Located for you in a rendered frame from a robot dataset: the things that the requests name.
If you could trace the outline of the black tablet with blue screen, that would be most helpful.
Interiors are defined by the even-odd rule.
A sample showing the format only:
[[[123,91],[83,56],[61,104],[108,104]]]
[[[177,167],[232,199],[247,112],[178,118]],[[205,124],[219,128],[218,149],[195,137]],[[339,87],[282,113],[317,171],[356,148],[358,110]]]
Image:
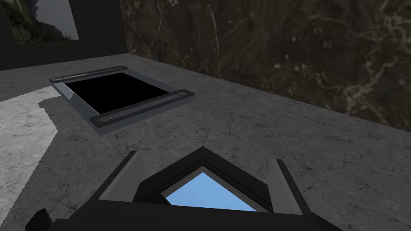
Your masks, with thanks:
[[[143,180],[134,202],[271,213],[269,189],[201,147]]]

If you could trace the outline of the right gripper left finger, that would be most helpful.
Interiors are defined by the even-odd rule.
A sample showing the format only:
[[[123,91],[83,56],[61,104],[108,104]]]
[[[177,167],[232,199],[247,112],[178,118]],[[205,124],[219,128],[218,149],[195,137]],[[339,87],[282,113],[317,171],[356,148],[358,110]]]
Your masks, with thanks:
[[[143,157],[133,150],[125,156],[123,161],[91,196],[91,200],[132,202],[138,186],[144,178]]]

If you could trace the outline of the landscape picture on wall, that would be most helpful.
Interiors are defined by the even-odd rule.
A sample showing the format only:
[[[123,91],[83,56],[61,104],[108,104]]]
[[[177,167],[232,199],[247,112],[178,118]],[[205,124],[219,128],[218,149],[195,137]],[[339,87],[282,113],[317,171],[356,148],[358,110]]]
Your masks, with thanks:
[[[69,0],[0,0],[17,44],[78,40]]]

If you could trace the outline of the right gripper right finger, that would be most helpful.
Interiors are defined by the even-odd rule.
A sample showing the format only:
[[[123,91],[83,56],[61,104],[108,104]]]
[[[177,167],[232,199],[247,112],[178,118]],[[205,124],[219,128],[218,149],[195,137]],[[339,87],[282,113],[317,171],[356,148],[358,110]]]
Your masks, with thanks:
[[[280,159],[271,159],[267,184],[274,213],[310,215],[311,210],[295,185],[289,171]]]

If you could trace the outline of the grey tablet with black screen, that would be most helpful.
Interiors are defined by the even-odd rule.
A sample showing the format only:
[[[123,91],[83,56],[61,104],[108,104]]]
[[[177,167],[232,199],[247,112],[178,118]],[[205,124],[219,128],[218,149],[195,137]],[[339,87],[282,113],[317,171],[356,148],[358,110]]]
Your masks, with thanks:
[[[51,86],[104,135],[194,101],[195,94],[126,66],[53,77]]]

